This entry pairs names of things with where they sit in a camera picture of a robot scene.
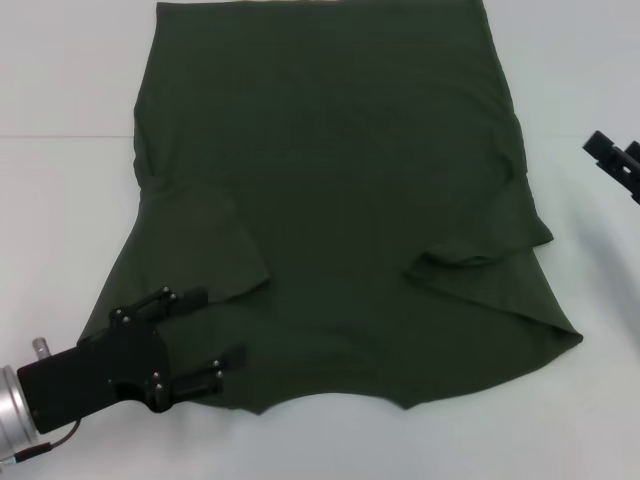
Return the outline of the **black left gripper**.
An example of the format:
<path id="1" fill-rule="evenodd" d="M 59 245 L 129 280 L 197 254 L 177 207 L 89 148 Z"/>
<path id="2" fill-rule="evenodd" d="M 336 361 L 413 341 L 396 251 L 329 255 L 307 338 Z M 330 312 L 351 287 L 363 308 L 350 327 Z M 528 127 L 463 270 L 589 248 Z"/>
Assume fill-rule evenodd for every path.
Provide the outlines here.
<path id="1" fill-rule="evenodd" d="M 203 287 L 179 295 L 165 286 L 114 308 L 109 313 L 111 327 L 101 334 L 19 368 L 18 380 L 36 430 L 49 433 L 123 401 L 163 413 L 176 404 L 220 395 L 226 377 L 246 367 L 247 347 L 231 347 L 195 371 L 175 376 L 167 346 L 151 324 L 208 305 Z"/>

